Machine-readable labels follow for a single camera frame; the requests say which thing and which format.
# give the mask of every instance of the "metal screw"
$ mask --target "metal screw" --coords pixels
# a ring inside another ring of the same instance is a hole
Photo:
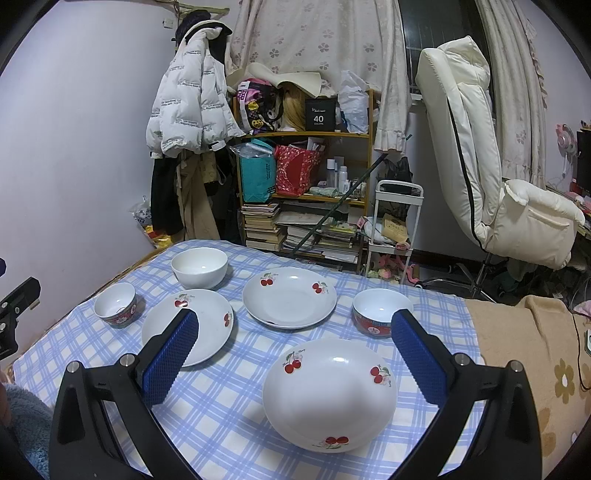
[[[124,367],[130,366],[134,362],[135,362],[135,355],[133,355],[132,353],[126,353],[124,356],[122,356],[119,359],[119,363],[121,365],[123,365]]]
[[[470,363],[470,357],[467,356],[465,353],[456,353],[453,356],[453,359],[456,361],[458,365],[464,366]]]
[[[509,363],[509,366],[511,367],[511,369],[514,372],[521,372],[523,370],[523,364],[517,360],[511,360],[511,363]]]
[[[78,370],[79,368],[80,368],[80,363],[77,362],[76,360],[74,360],[73,362],[70,362],[68,364],[68,366],[66,367],[66,370],[68,370],[72,374],[76,370]]]

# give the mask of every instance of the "stack of books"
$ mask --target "stack of books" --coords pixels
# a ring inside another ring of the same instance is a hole
[[[283,242],[284,250],[293,250],[310,229],[310,225],[288,225],[287,237]],[[316,231],[298,250],[330,260],[356,263],[359,252],[359,245],[353,244],[356,233],[357,227],[355,225],[333,220],[332,223],[324,225],[321,230]]]
[[[353,245],[356,234],[356,225],[334,220],[331,224],[322,226],[318,247],[322,249],[325,258],[356,263],[359,251],[358,245]]]
[[[243,205],[241,212],[244,215],[246,246],[278,252],[285,239],[285,228],[275,223],[279,204]]]
[[[299,244],[303,238],[308,234],[310,229],[302,228],[299,226],[288,225],[287,226],[287,237],[283,243],[283,247],[289,250],[293,250],[294,247]],[[305,241],[299,250],[302,252],[318,253],[320,251],[314,248],[314,242],[316,240],[315,235],[311,235],[308,240]]]

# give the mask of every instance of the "red patterned bowl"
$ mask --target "red patterned bowl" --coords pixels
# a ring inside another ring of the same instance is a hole
[[[387,288],[370,288],[353,299],[355,324],[363,333],[374,337],[389,337],[392,315],[402,309],[412,313],[413,303],[405,295]]]
[[[96,299],[94,310],[105,322],[123,327],[133,322],[137,305],[134,286],[131,283],[119,282],[101,292]]]

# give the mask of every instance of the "cherry print plate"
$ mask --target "cherry print plate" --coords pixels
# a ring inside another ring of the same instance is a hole
[[[224,346],[234,325],[230,303],[213,290],[184,290],[169,295],[148,312],[142,327],[142,344],[159,335],[182,308],[191,309],[199,320],[199,336],[183,364],[204,362]]]
[[[392,420],[398,388],[362,342],[313,340],[284,350],[262,389],[265,414],[287,441],[312,452],[366,445]]]
[[[242,301],[257,320],[296,330],[328,317],[336,305],[336,290],[312,270],[272,268],[247,282]]]

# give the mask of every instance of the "jacket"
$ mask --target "jacket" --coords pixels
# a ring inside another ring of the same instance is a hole
[[[244,135],[226,100],[224,66],[209,50],[222,31],[215,25],[207,20],[192,26],[162,77],[146,129],[153,158],[177,157],[184,148],[218,150],[227,138]]]

